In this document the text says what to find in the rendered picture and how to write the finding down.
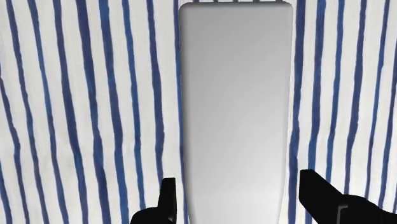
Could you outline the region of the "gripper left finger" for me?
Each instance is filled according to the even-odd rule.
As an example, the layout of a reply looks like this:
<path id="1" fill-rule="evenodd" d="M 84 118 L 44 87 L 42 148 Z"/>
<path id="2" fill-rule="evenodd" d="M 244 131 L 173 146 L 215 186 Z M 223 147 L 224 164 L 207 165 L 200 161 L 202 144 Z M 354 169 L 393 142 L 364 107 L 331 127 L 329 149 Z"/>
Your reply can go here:
<path id="1" fill-rule="evenodd" d="M 149 207 L 136 212 L 129 224 L 176 224 L 177 197 L 176 179 L 162 180 L 157 207 Z"/>

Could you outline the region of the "blue striped white bed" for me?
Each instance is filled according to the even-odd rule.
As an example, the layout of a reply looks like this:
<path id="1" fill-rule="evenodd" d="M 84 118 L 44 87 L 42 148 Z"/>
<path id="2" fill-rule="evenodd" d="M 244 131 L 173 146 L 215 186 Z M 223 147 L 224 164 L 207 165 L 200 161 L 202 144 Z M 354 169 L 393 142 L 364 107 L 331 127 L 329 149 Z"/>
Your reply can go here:
<path id="1" fill-rule="evenodd" d="M 293 54 L 279 224 L 313 166 L 397 213 L 397 0 L 285 0 Z M 0 224 L 127 224 L 183 196 L 177 11 L 211 0 L 0 0 Z"/>

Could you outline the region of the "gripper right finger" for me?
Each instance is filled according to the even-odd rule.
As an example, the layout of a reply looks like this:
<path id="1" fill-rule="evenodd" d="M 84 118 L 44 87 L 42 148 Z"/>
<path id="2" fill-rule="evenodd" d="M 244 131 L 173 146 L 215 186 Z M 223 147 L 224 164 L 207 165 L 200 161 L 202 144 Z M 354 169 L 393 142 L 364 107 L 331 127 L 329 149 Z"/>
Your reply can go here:
<path id="1" fill-rule="evenodd" d="M 300 171 L 298 198 L 318 224 L 397 224 L 397 214 L 339 192 L 312 169 Z"/>

